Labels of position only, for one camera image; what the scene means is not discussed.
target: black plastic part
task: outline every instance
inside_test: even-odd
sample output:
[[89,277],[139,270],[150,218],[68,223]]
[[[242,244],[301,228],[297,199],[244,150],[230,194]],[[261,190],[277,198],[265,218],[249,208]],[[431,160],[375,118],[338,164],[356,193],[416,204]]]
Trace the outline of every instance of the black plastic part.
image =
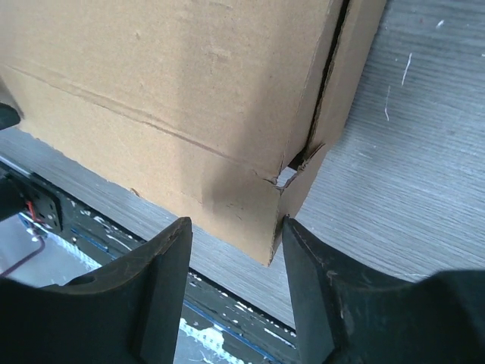
[[66,286],[0,279],[2,362],[173,362],[191,246],[181,218]]
[[303,364],[485,362],[485,271],[444,271],[412,284],[289,218],[283,249]]
[[0,130],[13,127],[20,123],[20,115],[10,105],[0,102]]
[[0,175],[0,221],[26,208],[22,192],[9,174]]
[[[1,170],[16,171],[0,162]],[[30,174],[28,184],[58,202],[62,230],[56,234],[97,262],[108,264],[146,243],[39,175]],[[224,339],[222,348],[243,362],[300,363],[292,328],[192,269],[186,279],[182,319],[191,330],[217,327]]]
[[[14,170],[6,173],[5,178],[9,179],[14,185],[17,195],[20,194],[23,200],[23,209],[27,207],[27,202],[32,203],[34,214],[32,218],[48,226],[48,229],[53,233],[58,234],[62,231],[61,204],[53,192],[38,184],[35,178],[28,178]],[[0,193],[1,198],[8,196],[7,192],[0,191]]]

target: brown cardboard box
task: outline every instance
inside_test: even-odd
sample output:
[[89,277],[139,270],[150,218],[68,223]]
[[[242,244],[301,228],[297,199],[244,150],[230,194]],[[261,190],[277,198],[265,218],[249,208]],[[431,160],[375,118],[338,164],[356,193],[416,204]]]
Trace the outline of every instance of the brown cardboard box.
[[0,76],[21,130],[267,265],[341,134],[384,5],[3,0]]

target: torn cardboard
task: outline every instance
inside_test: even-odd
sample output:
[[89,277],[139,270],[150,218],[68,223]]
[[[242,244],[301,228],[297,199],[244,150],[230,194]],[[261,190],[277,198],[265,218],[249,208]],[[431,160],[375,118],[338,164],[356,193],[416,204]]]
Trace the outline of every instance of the torn cardboard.
[[267,265],[345,124],[384,4],[6,0],[0,76],[21,130]]

